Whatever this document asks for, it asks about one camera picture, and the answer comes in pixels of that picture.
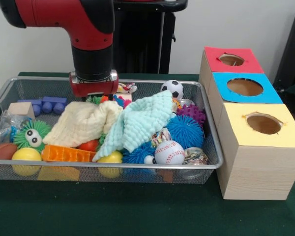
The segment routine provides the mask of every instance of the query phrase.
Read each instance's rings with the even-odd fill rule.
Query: wire mesh basket
[[[137,91],[132,94],[133,101],[158,93],[164,83],[164,81],[122,79],[120,82],[136,83]],[[208,157],[207,165],[0,160],[0,179],[204,184],[212,172],[222,165],[223,154],[204,87],[197,82],[181,83],[184,86],[183,98],[192,100],[204,110],[207,117],[203,126],[205,134],[203,150]],[[0,116],[12,102],[19,99],[41,99],[44,96],[66,97],[68,102],[81,101],[74,97],[68,78],[16,77],[8,80],[0,90]],[[54,125],[58,118],[57,115],[46,114],[38,117],[50,125]],[[29,175],[20,176],[16,169]]]

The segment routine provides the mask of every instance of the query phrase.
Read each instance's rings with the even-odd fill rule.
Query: mint green towel
[[[174,116],[172,93],[169,90],[130,103],[120,113],[93,161],[124,148],[133,152]]]

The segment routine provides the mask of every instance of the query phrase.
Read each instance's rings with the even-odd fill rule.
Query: red box top
[[[264,73],[251,49],[205,47],[212,72]]]

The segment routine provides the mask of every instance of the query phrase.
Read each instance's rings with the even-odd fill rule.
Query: white towel
[[[121,113],[122,107],[115,101],[99,105],[89,102],[71,102],[66,106],[58,122],[43,142],[75,148],[107,134]]]

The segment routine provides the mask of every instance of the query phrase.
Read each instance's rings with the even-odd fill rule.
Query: red ball
[[[0,160],[11,160],[17,146],[11,143],[0,144]]]
[[[98,139],[91,140],[87,143],[81,144],[80,146],[77,147],[77,149],[84,150],[84,151],[92,151],[96,152],[96,149],[99,145]]]

